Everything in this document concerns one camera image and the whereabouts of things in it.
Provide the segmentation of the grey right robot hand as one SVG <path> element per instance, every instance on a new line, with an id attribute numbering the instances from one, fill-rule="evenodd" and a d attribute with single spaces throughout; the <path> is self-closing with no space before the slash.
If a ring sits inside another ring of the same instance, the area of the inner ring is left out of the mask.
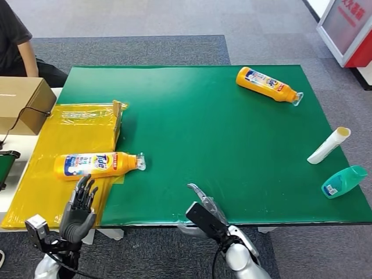
<path id="1" fill-rule="evenodd" d="M 226 216 L 223 213 L 220 207 L 215 203 L 213 197 L 207 196 L 204 191 L 194 183 L 188 183 L 188 188 L 192 189 L 197 194 L 201 201 L 201 204 L 206 208 L 208 211 L 211 212 L 212 215 L 217 217 L 224 225 L 228 225 Z M 190 237 L 198 237 L 198 238 L 208 238 L 208 236 L 197 227 L 189 227 L 185 224 L 178 224 L 177 228 L 183 234 L 188 235 Z"/>

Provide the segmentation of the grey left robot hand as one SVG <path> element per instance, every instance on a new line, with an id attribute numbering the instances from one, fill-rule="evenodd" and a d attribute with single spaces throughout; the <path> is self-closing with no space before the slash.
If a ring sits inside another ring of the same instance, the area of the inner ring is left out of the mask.
<path id="1" fill-rule="evenodd" d="M 98 187 L 91 189 L 94 179 L 91 174 L 78 180 L 66 203 L 60 221 L 60 236 L 71 243 L 78 243 L 94 225 L 97 214 L 92 203 Z"/>

